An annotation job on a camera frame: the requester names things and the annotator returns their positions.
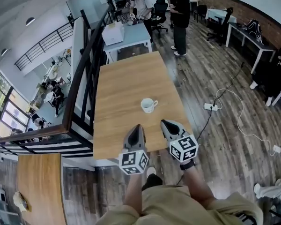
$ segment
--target white box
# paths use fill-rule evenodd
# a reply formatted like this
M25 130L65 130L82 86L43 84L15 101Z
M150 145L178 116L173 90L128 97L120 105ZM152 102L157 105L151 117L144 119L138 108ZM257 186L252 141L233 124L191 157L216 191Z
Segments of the white box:
M144 173L149 158L144 150L120 153L119 167L127 175Z
M198 148L199 145L193 134L170 142L170 154L179 162L196 157Z
M104 28L102 37L106 45L112 45L124 41L125 30L122 22L115 22Z

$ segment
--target ceiling light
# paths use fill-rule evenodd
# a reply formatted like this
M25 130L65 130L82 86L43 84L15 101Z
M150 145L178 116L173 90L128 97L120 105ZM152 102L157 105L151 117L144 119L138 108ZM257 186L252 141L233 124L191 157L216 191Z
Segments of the ceiling light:
M2 52L1 52L1 57L2 57L6 52L7 52L7 49L4 48L4 49L2 50Z
M35 20L34 17L28 18L27 21L26 21L26 26L28 26L29 24L31 24L34 20Z

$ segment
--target upper floor railing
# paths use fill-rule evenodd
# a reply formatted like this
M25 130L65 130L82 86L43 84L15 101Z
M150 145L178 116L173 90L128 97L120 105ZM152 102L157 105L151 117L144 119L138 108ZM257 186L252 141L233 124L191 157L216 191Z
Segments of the upper floor railing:
M103 25L111 21L111 7L105 11L103 17L92 31L88 41L88 28L84 23L84 49L82 57L72 79L72 84L66 99L62 123L52 127L43 128L31 132L0 138L0 153L38 154L60 152L67 158L91 157L93 154L93 124L96 106L96 90L99 79L100 66L106 63L106 54L103 52L104 42L102 38ZM86 71L87 84L84 89L81 115L77 115L75 104L78 90L84 71ZM33 139L44 138L40 142Z
M65 39L73 35L73 28L71 23L67 23L60 28L56 29L48 36L44 37L32 48L30 48L22 57L19 58L15 65L20 71L22 71L27 65L29 65L39 55L45 53L48 49L63 42Z

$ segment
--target power adapter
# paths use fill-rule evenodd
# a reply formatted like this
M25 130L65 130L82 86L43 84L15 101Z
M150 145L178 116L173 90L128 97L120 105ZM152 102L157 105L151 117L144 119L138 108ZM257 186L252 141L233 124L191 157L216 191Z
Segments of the power adapter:
M218 110L218 106L217 105L212 105L212 104L209 104L209 103L205 103L204 104L204 109L206 110L212 110L212 111L217 111Z
M281 153L281 147L278 147L277 145L274 145L273 150L274 150L276 153Z

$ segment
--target wooden tabletop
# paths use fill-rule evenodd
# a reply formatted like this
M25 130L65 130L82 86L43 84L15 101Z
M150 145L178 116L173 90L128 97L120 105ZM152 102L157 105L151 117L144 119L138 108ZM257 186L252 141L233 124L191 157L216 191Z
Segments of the wooden tabletop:
M17 167L18 190L28 203L23 212L31 225L66 225L60 154L20 155Z
M144 98L158 100L153 113L141 108ZM94 158L117 158L124 137L137 124L145 131L148 151L166 148L160 121L175 120L189 133L191 126L159 52L101 67L94 121Z

